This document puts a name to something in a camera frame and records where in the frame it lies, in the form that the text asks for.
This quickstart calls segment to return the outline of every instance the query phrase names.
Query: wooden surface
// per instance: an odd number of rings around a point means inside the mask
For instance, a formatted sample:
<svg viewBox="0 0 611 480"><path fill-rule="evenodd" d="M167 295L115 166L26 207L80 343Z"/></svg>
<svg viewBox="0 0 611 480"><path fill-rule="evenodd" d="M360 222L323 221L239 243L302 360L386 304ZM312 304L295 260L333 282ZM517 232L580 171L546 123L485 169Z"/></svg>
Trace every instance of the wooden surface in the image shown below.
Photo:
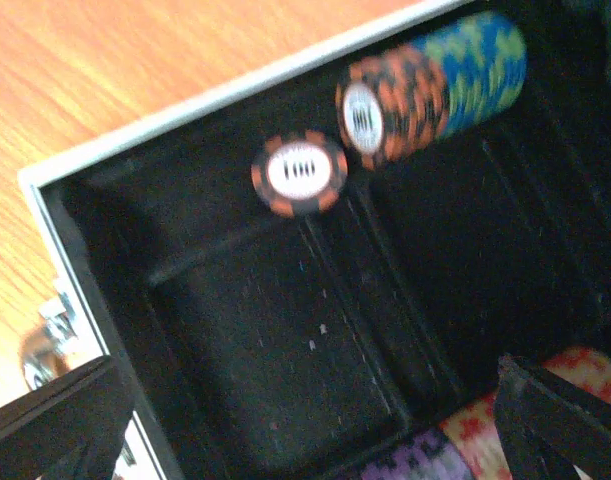
<svg viewBox="0 0 611 480"><path fill-rule="evenodd" d="M0 0L0 406L54 295L19 169L414 1Z"/></svg>

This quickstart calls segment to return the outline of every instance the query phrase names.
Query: poker chip case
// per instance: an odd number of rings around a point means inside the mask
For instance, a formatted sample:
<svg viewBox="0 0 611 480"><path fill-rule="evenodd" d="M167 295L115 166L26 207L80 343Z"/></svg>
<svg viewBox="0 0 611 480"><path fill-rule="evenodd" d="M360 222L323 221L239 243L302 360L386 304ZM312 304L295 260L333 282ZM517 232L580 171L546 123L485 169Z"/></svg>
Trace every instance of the poker chip case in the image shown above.
<svg viewBox="0 0 611 480"><path fill-rule="evenodd" d="M135 381L160 478L340 478L489 392L503 353L611 349L611 134L542 3L443 2L22 174L76 307ZM510 109L374 171L348 152L322 214L259 200L268 138L342 144L347 65L489 9L527 45Z"/></svg>

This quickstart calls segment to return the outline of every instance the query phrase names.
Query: stack of poker chips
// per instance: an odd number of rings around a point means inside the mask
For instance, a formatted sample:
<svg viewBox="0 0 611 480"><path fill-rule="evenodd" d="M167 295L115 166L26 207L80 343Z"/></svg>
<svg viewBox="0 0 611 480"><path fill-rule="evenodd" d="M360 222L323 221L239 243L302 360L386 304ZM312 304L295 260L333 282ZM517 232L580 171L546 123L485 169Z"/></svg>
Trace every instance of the stack of poker chips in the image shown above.
<svg viewBox="0 0 611 480"><path fill-rule="evenodd" d="M336 90L341 137L363 166L399 160L512 105L525 43L485 12L349 66Z"/></svg>

